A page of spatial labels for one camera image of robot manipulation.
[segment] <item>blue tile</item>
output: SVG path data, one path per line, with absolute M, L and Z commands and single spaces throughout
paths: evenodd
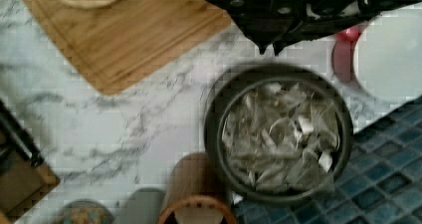
M 348 197 L 352 197 L 360 191 L 366 189 L 369 185 L 370 183 L 363 177 L 357 177 L 340 186 L 340 190 Z
M 403 168 L 403 172 L 414 180 L 422 178 L 422 158 L 413 161 Z
M 390 223 L 400 218 L 402 211 L 396 205 L 386 202 L 366 214 L 371 223 Z
M 401 148 L 402 147 L 395 141 L 389 140 L 386 143 L 382 144 L 382 146 L 375 149 L 373 152 L 380 157 L 388 158 L 389 156 L 400 151 Z
M 345 200 L 344 196 L 339 192 L 335 192 L 331 195 L 328 195 L 318 201 L 322 210 L 329 211 L 331 208 L 338 206 L 341 202 Z
M 248 209 L 259 207 L 256 202 L 252 202 L 252 201 L 249 201 L 249 200 L 243 200 L 243 201 L 239 202 L 239 204 L 237 206 L 239 208 L 243 209 L 243 210 L 248 210 Z
M 270 224 L 270 222 L 268 221 L 268 218 L 263 215 L 261 217 L 258 217 L 252 221 L 248 221 L 248 224 Z
M 413 211 L 416 207 L 422 205 L 422 191 L 412 187 L 406 189 L 400 194 L 397 194 L 393 197 L 393 200 L 397 205 L 399 205 L 405 211 Z
M 365 175 L 369 177 L 369 179 L 376 181 L 381 180 L 383 177 L 388 176 L 393 172 L 393 169 L 389 167 L 387 164 L 381 162 L 376 166 L 372 167 L 371 169 L 365 172 Z
M 310 224 L 329 224 L 329 222 L 323 216 L 319 216 L 317 219 L 310 222 Z
M 392 112 L 388 116 L 395 119 L 395 120 L 400 120 L 403 117 L 409 115 L 413 111 L 413 109 L 414 109 L 413 106 L 406 104 L 406 105 L 396 109 L 394 112 Z
M 416 154 L 413 150 L 405 148 L 399 153 L 393 155 L 389 161 L 397 167 L 405 166 L 406 164 L 415 160 L 419 155 Z
M 360 149 L 359 147 L 355 146 L 354 149 L 351 151 L 350 154 L 350 160 L 354 160 L 357 157 L 360 157 L 364 154 L 364 151 L 362 151 L 362 149 Z
M 371 187 L 353 198 L 353 202 L 362 210 L 368 210 L 381 202 L 384 196 Z
M 368 224 L 368 222 L 363 217 L 357 217 L 356 219 L 351 220 L 347 224 Z
M 377 131 L 374 128 L 367 127 L 364 130 L 356 133 L 353 136 L 353 140 L 356 143 L 366 143 L 367 141 L 369 141 L 370 139 L 372 139 L 373 137 L 375 137 L 377 134 L 379 134 L 379 131 Z
M 403 124 L 402 122 L 397 122 L 397 123 L 393 124 L 392 126 L 386 128 L 383 133 L 387 134 L 389 136 L 395 137 L 395 136 L 397 136 L 397 134 L 400 134 L 401 132 L 403 132 L 407 128 L 409 128 L 408 125 Z
M 245 213 L 245 209 L 240 208 L 238 205 L 233 207 L 233 211 L 237 217 L 242 216 Z
M 252 221 L 255 220 L 256 218 L 262 216 L 265 213 L 265 210 L 263 207 L 256 207 L 256 208 L 252 208 L 249 209 L 247 212 L 245 212 L 245 218 L 246 221 Z
M 299 223 L 307 223 L 311 221 L 314 217 L 319 215 L 319 210 L 313 203 L 311 203 L 302 208 L 301 210 L 297 211 L 295 214 Z
M 358 212 L 354 206 L 347 202 L 327 213 L 327 216 L 332 223 L 342 224 L 346 223 L 357 216 Z
M 371 152 L 374 149 L 380 147 L 382 144 L 388 141 L 388 138 L 383 136 L 376 136 L 366 143 L 362 144 L 360 147 L 365 149 L 367 152 Z
M 416 110 L 403 118 L 404 121 L 415 124 L 422 120 L 422 110 Z
M 414 216 L 406 216 L 401 218 L 400 220 L 394 222 L 393 224 L 421 224 L 422 222 L 419 221 Z
M 414 140 L 411 144 L 410 147 L 422 152 L 422 137 Z
M 381 119 L 379 119 L 374 125 L 373 127 L 377 130 L 385 130 L 386 128 L 390 127 L 392 124 L 395 123 L 395 120 L 392 119 L 389 116 L 385 116 L 382 117 Z
M 385 180 L 378 183 L 379 188 L 387 193 L 393 193 L 395 191 L 404 188 L 410 183 L 410 180 L 403 176 L 401 173 L 394 173 L 387 177 Z
M 246 224 L 245 217 L 238 216 L 238 217 L 236 217 L 236 219 L 238 221 L 238 224 Z
M 341 176 L 335 181 L 336 185 L 341 185 L 344 182 L 350 180 L 351 178 L 355 177 L 357 175 L 356 171 L 351 169 L 350 167 L 346 167 L 343 172 L 341 173 Z
M 379 162 L 378 157 L 373 153 L 366 153 L 350 163 L 357 171 L 365 171 Z
M 274 222 L 272 224 L 296 224 L 295 219 L 293 217 L 288 217 L 286 219 L 280 220 L 278 222 Z
M 422 221 L 422 206 L 412 212 L 412 214 Z
M 419 97 L 418 99 L 416 99 L 415 101 L 413 101 L 413 104 L 418 105 L 418 109 L 421 109 L 421 105 L 422 105 L 422 97 Z
M 397 138 L 398 140 L 404 142 L 404 143 L 409 143 L 413 140 L 415 140 L 416 138 L 419 138 L 422 136 L 422 130 L 418 129 L 418 128 L 409 128 L 406 131 L 400 133 Z
M 286 208 L 267 208 L 267 215 L 271 222 L 276 222 L 285 218 L 288 215 Z

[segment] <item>marble countertop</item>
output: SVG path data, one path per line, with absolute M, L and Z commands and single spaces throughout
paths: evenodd
M 48 223 L 81 198 L 112 212 L 140 187 L 165 189 L 177 161 L 204 150 L 201 102 L 212 82 L 239 62 L 291 62 L 340 91 L 359 131 L 400 104 L 367 95 L 332 75 L 331 37 L 301 42 L 275 58 L 236 26 L 203 42 L 119 95 L 94 90 L 44 34 L 21 0 L 0 0 L 0 99 L 27 128 L 61 184 L 18 223 Z

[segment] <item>wooden cutting board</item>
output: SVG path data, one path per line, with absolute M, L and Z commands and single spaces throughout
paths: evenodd
M 24 0 L 46 34 L 98 91 L 114 95 L 231 23 L 204 0 L 119 0 L 97 9 Z

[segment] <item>gray cup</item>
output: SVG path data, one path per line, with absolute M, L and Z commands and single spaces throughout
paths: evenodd
M 155 224 L 165 193 L 156 188 L 141 188 L 124 203 L 113 224 Z

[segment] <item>used tea bag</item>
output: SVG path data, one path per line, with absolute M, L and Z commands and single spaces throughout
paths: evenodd
M 280 95 L 277 98 L 284 108 L 288 111 L 298 107 L 307 98 L 307 94 L 302 92 L 299 88 L 299 84 L 294 85 L 289 89 L 288 92 Z
M 317 155 L 304 152 L 302 160 L 292 167 L 286 181 L 296 190 L 308 191 L 317 187 L 324 175 L 325 173 L 319 169 Z
M 311 117 L 315 132 L 324 136 L 335 148 L 338 148 L 338 127 L 332 100 L 315 101 L 311 104 Z
M 294 163 L 295 161 L 283 160 L 265 170 L 256 182 L 257 190 L 275 193 L 287 191 L 289 185 L 285 179 Z

